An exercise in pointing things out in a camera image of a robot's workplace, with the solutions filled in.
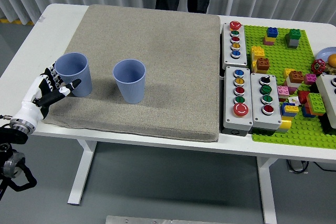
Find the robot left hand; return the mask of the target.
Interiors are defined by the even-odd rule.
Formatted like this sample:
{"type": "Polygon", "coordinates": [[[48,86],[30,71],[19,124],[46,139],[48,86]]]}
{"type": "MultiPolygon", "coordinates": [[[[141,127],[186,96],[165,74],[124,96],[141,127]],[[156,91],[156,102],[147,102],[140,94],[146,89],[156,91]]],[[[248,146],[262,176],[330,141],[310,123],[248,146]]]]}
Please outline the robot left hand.
{"type": "Polygon", "coordinates": [[[10,120],[10,127],[32,133],[38,122],[45,119],[49,107],[68,96],[81,84],[76,78],[65,83],[51,65],[31,84],[22,100],[21,109],[10,120]]]}

